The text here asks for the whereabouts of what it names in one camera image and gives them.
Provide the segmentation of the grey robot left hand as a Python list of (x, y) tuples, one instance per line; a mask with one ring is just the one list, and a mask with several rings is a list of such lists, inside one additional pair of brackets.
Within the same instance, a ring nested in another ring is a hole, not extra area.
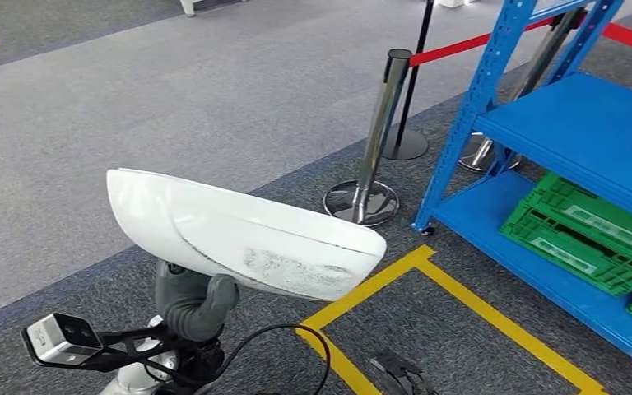
[(232, 276), (208, 276), (156, 260), (156, 310), (179, 337), (194, 342), (217, 337), (238, 302), (239, 288)]

